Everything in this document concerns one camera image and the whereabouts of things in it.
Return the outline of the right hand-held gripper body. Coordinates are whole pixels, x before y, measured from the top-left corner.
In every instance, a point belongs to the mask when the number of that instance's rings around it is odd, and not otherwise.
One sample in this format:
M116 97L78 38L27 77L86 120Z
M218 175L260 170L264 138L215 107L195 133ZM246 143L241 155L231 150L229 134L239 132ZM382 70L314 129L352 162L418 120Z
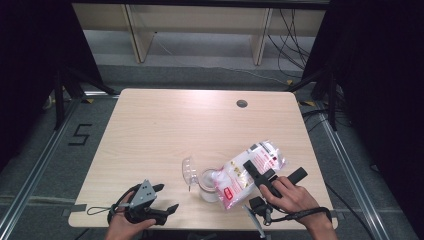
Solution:
M262 175L267 179L267 181L264 184L255 184L255 183L254 184L257 187L259 187L260 185L265 185L274 196L281 197L281 194L271 184L271 182L277 178L275 171L273 169L269 169ZM297 184L307 175L308 173L302 167L300 167L288 176L288 180L292 184ZM261 197L255 197L250 199L249 204L250 204L249 207L244 205L243 208L246 210L250 219L253 221L255 227L257 228L259 232L261 239L266 238L266 234L262 228L263 225L269 226L273 222L280 222L280 221L293 219L293 217L290 215L286 215L279 219L272 219L271 218L272 211L274 209L280 211L280 208L277 208L276 206L272 204L266 203Z

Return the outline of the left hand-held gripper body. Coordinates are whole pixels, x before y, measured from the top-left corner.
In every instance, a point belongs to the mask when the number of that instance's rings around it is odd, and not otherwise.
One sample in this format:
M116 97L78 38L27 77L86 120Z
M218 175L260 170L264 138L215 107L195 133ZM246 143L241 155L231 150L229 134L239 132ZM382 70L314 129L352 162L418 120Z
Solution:
M165 224L165 211L151 208L151 204L157 198L157 192L153 190L153 186L149 180L145 179L129 198L129 206L124 214L127 221L137 224L148 219L155 219L156 225Z

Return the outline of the red and white sugar pouch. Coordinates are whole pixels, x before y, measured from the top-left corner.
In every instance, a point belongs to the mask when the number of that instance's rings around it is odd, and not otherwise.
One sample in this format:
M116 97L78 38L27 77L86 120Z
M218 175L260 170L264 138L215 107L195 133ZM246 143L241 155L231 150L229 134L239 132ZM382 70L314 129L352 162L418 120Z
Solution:
M212 181L225 209L231 209L254 189L254 179L244 167L247 162L251 162L263 175L270 169L281 170L285 165L285 158L280 149L267 140L253 144L215 171Z

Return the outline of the clear glass jar with lid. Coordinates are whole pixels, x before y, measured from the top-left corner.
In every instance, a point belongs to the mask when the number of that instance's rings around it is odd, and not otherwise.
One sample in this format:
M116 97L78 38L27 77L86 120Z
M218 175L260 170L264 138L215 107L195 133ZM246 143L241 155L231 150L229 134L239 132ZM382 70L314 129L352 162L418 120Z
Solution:
M197 171L192 157L187 157L182 160L182 177L191 189L193 186L199 187L200 197L208 203L215 203L219 200L214 184L215 169L204 169Z

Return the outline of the person's right hand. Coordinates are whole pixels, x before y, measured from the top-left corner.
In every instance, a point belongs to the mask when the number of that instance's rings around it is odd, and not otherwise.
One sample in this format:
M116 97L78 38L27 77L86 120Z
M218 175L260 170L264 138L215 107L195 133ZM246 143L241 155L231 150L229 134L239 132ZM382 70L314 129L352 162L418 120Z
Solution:
M281 194L280 198L274 196L265 185L259 187L261 194L269 203L287 213L292 214L319 207L318 202L304 187L293 185L285 176L278 177L272 182L272 185ZM298 220L308 230L317 229L321 223L327 221L328 218L325 213L315 213Z

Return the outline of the person's left hand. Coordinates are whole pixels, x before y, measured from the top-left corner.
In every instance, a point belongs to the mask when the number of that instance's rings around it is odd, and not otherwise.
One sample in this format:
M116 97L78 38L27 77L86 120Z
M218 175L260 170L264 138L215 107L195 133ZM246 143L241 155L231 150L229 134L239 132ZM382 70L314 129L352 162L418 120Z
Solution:
M155 219L148 219L143 222L133 224L127 221L124 216L124 207L118 207L117 213L111 218L107 232L126 232L126 233L141 233L156 223Z

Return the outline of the black metal stand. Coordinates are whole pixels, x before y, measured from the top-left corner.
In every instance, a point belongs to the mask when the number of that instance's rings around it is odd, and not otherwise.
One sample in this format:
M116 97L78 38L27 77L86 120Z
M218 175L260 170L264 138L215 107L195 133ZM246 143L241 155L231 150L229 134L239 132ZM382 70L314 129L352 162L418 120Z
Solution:
M331 70L323 68L317 72L303 78L300 82L289 86L287 92L294 93L295 91L305 87L306 85L314 82L315 86L311 92L313 100L323 100L324 96L327 96L328 100L328 122L332 127L333 131L337 130L336 127L336 101L337 101L337 90L336 90L336 78Z
M85 82L105 92L107 95L117 96L119 92L106 86L101 77L92 78L89 75L71 67L60 67L54 79L54 95L56 109L56 125L58 130L65 121L65 107L63 91L66 90L72 99L81 99L86 96L80 83Z

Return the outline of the black curtain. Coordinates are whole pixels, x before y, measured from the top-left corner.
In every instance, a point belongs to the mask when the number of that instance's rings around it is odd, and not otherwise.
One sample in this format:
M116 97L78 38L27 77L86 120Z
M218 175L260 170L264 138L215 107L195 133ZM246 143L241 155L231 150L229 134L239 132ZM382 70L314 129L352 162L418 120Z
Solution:
M0 0L0 171L59 84L103 83L71 0Z
M324 67L424 240L424 0L329 0L304 73Z

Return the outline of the beige wooden shelf unit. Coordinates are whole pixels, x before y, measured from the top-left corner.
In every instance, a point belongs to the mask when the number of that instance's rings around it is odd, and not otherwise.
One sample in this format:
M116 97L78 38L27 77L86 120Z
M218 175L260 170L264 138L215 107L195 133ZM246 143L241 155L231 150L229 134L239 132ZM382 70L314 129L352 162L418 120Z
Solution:
M84 30L126 31L135 60L146 60L156 32L242 34L250 37L253 63L262 62L268 35L317 35L323 10L156 6L75 3L73 9Z

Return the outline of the metal floor rail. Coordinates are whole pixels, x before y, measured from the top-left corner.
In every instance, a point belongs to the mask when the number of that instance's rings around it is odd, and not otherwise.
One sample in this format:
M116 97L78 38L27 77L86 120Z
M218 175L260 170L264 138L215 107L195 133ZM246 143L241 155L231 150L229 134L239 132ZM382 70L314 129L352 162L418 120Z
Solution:
M369 230L371 231L371 235L374 240L386 240L387 234L382 226L380 215L376 211L375 205L373 204L364 184L353 166L338 133L332 129L323 113L320 113L319 117L323 121L325 132L352 188L359 207L362 210L365 220L369 226Z
M32 195L34 189L38 185L42 175L44 174L51 158L54 155L59 143L66 131L70 118L80 104L79 99L71 99L63 122L53 131L41 155L37 158L34 167L31 169L29 176L25 180L20 191L15 195L13 201L6 211L5 215L0 220L0 238L6 240L13 231L18 222L26 204Z

